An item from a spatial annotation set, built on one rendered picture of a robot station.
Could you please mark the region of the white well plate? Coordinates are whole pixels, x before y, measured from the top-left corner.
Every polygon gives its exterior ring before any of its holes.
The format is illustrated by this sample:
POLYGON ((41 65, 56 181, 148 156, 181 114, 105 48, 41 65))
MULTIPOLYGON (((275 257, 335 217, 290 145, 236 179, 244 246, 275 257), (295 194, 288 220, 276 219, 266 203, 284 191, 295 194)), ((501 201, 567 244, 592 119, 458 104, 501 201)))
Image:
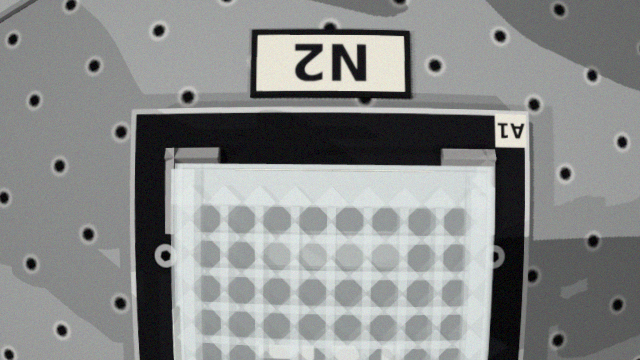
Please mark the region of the white well plate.
POLYGON ((174 360, 488 360, 494 226, 490 166, 175 163, 174 360))

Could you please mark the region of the grey flat base plate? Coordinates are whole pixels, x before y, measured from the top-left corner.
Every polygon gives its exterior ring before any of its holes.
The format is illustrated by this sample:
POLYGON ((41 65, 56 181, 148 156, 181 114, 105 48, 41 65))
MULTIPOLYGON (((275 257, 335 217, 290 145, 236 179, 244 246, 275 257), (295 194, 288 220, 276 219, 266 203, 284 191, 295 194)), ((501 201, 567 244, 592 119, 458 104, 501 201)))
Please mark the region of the grey flat base plate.
POLYGON ((640 0, 20 0, 0 360, 135 360, 132 109, 529 112, 523 360, 640 360, 640 0), (410 31, 411 99, 251 98, 252 30, 410 31))

